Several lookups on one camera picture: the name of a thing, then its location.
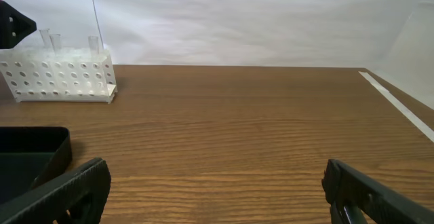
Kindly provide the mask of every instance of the clear tube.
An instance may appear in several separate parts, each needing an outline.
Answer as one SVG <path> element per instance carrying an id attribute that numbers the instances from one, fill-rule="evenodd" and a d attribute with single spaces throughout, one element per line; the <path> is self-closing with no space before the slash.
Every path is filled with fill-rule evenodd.
<path id="1" fill-rule="evenodd" d="M 55 54 L 60 54 L 62 51 L 62 42 L 60 38 L 60 34 L 51 34 L 50 39 L 52 40 L 52 45 Z"/>
<path id="2" fill-rule="evenodd" d="M 92 56 L 92 58 L 94 58 L 100 53 L 99 38 L 96 36 L 89 36 L 88 40 L 89 40 L 90 55 Z"/>
<path id="3" fill-rule="evenodd" d="M 52 41 L 50 39 L 50 30 L 49 29 L 42 29 L 39 30 L 39 33 L 41 33 L 42 41 L 43 41 L 43 47 L 52 49 Z"/>

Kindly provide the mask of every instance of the white tape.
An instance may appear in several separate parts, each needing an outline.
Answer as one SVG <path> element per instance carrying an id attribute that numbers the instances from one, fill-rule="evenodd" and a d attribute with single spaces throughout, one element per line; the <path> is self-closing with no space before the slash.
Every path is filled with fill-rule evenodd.
<path id="1" fill-rule="evenodd" d="M 434 131 L 421 121 L 413 112 L 411 112 L 405 105 L 397 100 L 386 88 L 379 84 L 370 74 L 366 72 L 359 72 L 368 82 L 370 82 L 387 100 L 392 103 L 403 115 L 407 117 L 419 130 L 427 136 L 434 143 Z"/>

